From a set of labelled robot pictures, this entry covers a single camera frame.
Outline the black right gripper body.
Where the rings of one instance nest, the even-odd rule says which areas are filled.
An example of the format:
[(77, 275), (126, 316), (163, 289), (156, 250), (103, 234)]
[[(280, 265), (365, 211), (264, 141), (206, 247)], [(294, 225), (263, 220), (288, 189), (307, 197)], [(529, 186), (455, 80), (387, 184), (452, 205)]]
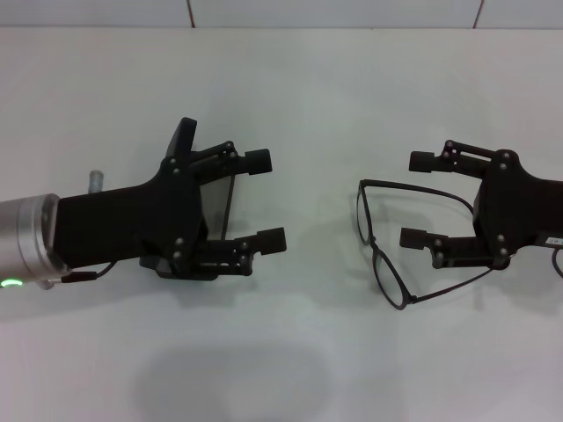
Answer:
[(562, 183), (534, 177), (512, 150), (488, 151), (475, 217), (494, 268), (506, 268), (522, 248), (562, 248)]

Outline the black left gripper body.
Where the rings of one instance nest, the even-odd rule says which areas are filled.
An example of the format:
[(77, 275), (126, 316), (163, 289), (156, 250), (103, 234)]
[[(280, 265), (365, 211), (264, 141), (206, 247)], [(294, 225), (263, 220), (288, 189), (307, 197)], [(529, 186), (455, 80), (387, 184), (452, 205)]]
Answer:
[(143, 184), (61, 199), (55, 253), (72, 269), (157, 257), (180, 274), (208, 235), (199, 185), (207, 162), (202, 152), (168, 156)]

